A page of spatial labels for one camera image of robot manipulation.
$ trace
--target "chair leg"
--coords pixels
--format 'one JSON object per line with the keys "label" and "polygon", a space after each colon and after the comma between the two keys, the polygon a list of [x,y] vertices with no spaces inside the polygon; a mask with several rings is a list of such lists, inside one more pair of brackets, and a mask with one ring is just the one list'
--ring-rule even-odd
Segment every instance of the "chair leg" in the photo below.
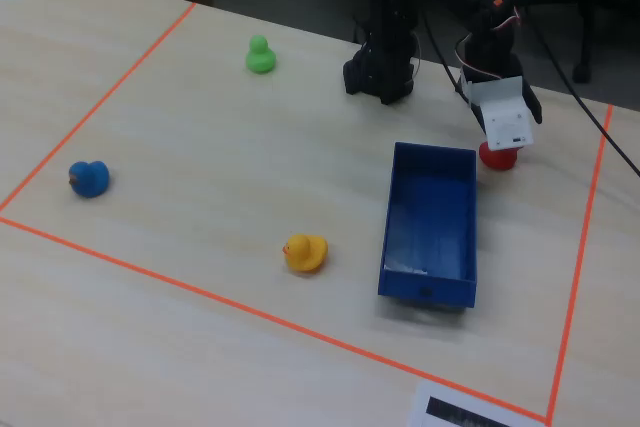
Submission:
{"label": "chair leg", "polygon": [[583,19],[582,47],[580,50],[580,62],[573,69],[573,81],[577,84],[587,84],[591,80],[595,5],[592,1],[585,0],[578,5],[578,8]]}

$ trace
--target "white paper sheet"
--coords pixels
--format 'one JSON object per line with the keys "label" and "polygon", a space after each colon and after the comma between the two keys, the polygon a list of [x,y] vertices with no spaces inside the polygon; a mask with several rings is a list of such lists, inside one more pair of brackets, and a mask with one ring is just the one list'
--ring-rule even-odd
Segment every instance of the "white paper sheet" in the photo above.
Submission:
{"label": "white paper sheet", "polygon": [[[443,408],[446,404],[456,412],[442,415],[443,410],[449,410],[449,407]],[[418,385],[407,424],[407,427],[494,426],[544,427],[544,424],[429,380]]]}

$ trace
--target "blue rubber duck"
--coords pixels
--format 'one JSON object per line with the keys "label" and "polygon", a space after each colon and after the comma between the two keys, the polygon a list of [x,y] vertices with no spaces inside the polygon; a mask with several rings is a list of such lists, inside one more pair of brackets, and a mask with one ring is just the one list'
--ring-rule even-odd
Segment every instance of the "blue rubber duck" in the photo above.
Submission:
{"label": "blue rubber duck", "polygon": [[69,183],[73,191],[86,198],[97,197],[109,186],[109,169],[104,162],[76,162],[69,169]]}

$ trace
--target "yellow rubber duck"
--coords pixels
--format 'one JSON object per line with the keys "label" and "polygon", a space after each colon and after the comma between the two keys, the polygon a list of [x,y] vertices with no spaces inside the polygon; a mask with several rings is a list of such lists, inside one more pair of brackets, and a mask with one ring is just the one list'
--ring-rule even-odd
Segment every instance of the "yellow rubber duck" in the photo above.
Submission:
{"label": "yellow rubber duck", "polygon": [[284,258],[291,270],[312,272],[327,258],[329,245],[318,235],[296,234],[282,248]]}

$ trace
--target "green rubber duck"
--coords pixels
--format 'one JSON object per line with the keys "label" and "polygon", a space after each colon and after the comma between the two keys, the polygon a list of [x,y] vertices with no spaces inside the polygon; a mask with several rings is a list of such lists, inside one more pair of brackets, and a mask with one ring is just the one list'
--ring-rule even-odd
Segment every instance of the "green rubber duck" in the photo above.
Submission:
{"label": "green rubber duck", "polygon": [[249,41],[247,68],[256,74],[264,74],[276,65],[276,54],[269,48],[264,35],[254,35]]}

